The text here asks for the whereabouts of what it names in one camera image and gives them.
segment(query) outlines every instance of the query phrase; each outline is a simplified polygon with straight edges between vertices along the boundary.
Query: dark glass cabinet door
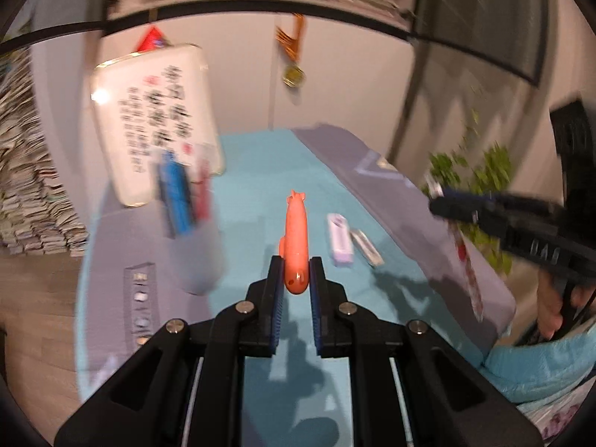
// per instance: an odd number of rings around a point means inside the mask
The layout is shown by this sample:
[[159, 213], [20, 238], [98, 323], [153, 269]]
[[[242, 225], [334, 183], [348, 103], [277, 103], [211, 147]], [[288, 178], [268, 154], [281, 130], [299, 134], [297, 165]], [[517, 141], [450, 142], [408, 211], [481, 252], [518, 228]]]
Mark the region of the dark glass cabinet door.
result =
[[548, 0], [417, 0], [413, 35], [496, 64], [537, 85]]

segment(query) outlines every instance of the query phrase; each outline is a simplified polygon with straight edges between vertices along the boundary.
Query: whiteboard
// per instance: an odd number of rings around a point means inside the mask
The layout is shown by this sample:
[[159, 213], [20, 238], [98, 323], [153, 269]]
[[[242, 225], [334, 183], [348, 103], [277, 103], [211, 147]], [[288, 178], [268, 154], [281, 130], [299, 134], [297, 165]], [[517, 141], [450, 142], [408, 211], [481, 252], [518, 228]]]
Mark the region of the whiteboard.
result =
[[91, 99], [115, 192], [126, 206], [157, 194], [153, 162], [163, 149], [199, 177], [199, 159], [223, 173], [224, 156], [211, 106], [207, 62], [200, 47], [182, 44], [131, 53], [98, 65]]

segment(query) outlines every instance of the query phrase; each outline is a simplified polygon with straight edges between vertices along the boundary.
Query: finger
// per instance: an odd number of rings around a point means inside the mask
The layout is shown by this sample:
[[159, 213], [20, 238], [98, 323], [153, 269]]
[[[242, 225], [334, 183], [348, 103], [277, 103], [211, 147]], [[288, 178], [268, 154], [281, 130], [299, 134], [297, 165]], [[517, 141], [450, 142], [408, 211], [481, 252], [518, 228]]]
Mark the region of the finger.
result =
[[538, 304], [538, 330], [546, 339], [552, 338], [555, 331], [561, 329], [562, 316], [559, 313], [553, 313], [545, 304]]
[[541, 273], [538, 277], [538, 304], [542, 304], [553, 314], [561, 311], [561, 294], [553, 287], [550, 274]]
[[571, 306], [583, 307], [586, 304], [588, 304], [588, 301], [594, 293], [594, 289], [594, 287], [588, 289], [583, 287], [576, 287], [571, 293]]

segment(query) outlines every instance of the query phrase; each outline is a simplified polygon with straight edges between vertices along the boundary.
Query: blue cloth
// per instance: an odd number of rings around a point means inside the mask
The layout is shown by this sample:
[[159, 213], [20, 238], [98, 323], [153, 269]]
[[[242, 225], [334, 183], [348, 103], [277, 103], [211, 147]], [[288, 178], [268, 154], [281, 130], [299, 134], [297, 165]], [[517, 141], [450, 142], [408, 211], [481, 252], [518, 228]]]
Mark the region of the blue cloth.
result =
[[496, 346], [481, 373], [511, 402], [548, 404], [577, 386], [596, 362], [596, 328], [535, 346]]
[[[222, 145], [227, 171], [213, 179], [213, 190], [228, 270], [209, 297], [212, 311], [243, 299], [250, 282], [266, 277], [284, 235], [285, 198], [294, 189], [306, 194], [311, 257], [323, 258], [327, 278], [342, 283], [351, 301], [388, 321], [422, 318], [472, 364], [481, 363], [481, 352], [430, 288], [418, 264], [291, 131], [224, 136]], [[335, 267], [327, 237], [328, 213], [340, 213], [351, 227], [363, 230], [386, 264], [372, 269], [356, 252], [352, 267]], [[286, 292], [277, 354], [246, 361], [244, 446], [351, 445], [349, 385], [347, 360], [317, 357], [308, 292], [291, 297]]]

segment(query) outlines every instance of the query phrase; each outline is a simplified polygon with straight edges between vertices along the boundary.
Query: metal screw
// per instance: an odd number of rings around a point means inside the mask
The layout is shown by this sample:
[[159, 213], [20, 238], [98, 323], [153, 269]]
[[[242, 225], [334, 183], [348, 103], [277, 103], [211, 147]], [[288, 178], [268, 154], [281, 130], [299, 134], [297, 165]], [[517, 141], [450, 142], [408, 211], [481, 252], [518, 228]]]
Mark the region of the metal screw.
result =
[[412, 333], [416, 334], [424, 334], [428, 331], [428, 324], [424, 321], [420, 321], [419, 319], [415, 319], [415, 321], [410, 321], [408, 323], [408, 328]]
[[253, 309], [254, 304], [252, 304], [250, 301], [240, 301], [236, 304], [236, 311], [238, 311], [240, 314], [248, 314], [249, 312], [252, 312]]
[[356, 314], [358, 307], [354, 303], [342, 303], [339, 305], [339, 312], [345, 314], [346, 316], [351, 316], [352, 314]]
[[177, 334], [184, 329], [184, 321], [182, 319], [170, 319], [166, 324], [168, 333]]

